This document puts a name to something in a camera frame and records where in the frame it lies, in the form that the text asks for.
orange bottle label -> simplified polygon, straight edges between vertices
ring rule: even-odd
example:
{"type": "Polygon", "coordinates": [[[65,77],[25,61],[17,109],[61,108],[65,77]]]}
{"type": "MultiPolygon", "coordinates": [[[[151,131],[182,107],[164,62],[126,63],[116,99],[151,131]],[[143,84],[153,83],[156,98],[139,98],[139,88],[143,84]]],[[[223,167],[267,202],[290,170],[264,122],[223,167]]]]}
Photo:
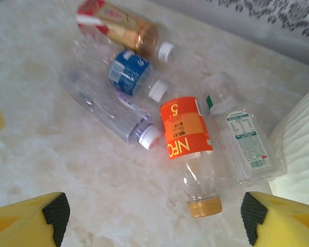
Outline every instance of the orange bottle label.
{"type": "Polygon", "coordinates": [[[171,160],[213,147],[197,98],[181,97],[160,107],[168,154],[171,160]]]}

crushed plastic bottle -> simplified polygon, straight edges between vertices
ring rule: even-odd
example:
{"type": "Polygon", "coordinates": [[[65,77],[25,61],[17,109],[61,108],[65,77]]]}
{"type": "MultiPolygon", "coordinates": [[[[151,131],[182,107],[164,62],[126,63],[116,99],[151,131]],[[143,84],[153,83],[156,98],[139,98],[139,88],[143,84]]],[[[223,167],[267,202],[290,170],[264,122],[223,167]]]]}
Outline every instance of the crushed plastic bottle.
{"type": "Polygon", "coordinates": [[[59,82],[82,107],[127,144],[139,142],[150,149],[162,136],[145,109],[83,64],[67,65],[59,82]]]}
{"type": "Polygon", "coordinates": [[[79,27],[94,26],[103,34],[146,59],[156,57],[168,62],[173,44],[163,41],[158,26],[103,0],[87,0],[77,11],[79,27]]]}
{"type": "Polygon", "coordinates": [[[209,133],[215,155],[225,165],[228,184],[270,179],[279,170],[252,104],[239,102],[229,90],[229,77],[214,75],[202,83],[210,109],[209,133]]]}

number 5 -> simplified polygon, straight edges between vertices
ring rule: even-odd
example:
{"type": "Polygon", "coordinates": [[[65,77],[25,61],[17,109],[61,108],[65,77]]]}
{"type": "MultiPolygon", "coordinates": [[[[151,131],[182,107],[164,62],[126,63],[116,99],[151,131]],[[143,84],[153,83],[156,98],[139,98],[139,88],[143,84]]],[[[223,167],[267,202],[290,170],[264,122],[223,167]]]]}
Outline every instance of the number 5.
{"type": "Polygon", "coordinates": [[[177,109],[178,105],[177,104],[172,104],[171,107],[170,107],[170,110],[171,112],[173,112],[173,117],[177,116],[177,112],[178,112],[178,109],[177,109]]]}

marble floor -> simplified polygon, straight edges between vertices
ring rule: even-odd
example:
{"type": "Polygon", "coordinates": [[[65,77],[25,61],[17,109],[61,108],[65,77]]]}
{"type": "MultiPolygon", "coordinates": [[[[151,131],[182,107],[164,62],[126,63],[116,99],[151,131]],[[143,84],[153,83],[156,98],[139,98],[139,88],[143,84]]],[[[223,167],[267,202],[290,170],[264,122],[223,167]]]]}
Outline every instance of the marble floor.
{"type": "MultiPolygon", "coordinates": [[[[267,183],[218,188],[223,212],[193,219],[165,145],[126,145],[60,88],[80,2],[0,2],[0,206],[65,192],[64,247],[248,246],[241,202],[245,191],[270,193],[267,183]]],[[[144,0],[112,2],[165,24],[178,49],[159,69],[178,90],[201,95],[204,78],[225,72],[266,107],[267,133],[309,91],[309,66],[144,0]]]]}

empty plastic bottle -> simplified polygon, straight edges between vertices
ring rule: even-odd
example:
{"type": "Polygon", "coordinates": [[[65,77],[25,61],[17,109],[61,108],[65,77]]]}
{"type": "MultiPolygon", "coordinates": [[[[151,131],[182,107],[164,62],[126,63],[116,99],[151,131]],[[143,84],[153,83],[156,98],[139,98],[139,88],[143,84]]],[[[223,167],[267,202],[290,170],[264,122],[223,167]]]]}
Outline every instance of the empty plastic bottle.
{"type": "Polygon", "coordinates": [[[110,39],[147,59],[156,57],[168,62],[173,44],[163,41],[158,26],[103,0],[87,0],[78,9],[77,23],[94,26],[110,39]]]}
{"type": "Polygon", "coordinates": [[[131,50],[124,50],[94,27],[82,29],[87,44],[87,59],[91,59],[93,67],[105,71],[108,80],[124,93],[136,98],[149,97],[155,102],[162,101],[170,88],[170,82],[155,71],[149,61],[131,50]]]}
{"type": "Polygon", "coordinates": [[[210,108],[212,145],[221,165],[226,166],[227,179],[241,184],[275,177],[279,163],[257,121],[253,104],[240,102],[228,85],[226,75],[214,75],[202,84],[210,108]]]}
{"type": "Polygon", "coordinates": [[[179,171],[190,214],[204,217],[221,212],[215,192],[213,148],[197,98],[173,98],[163,103],[160,115],[168,155],[179,171]]]}
{"type": "Polygon", "coordinates": [[[127,144],[139,142],[150,149],[162,136],[145,109],[82,64],[66,66],[59,82],[82,107],[127,144]]]}

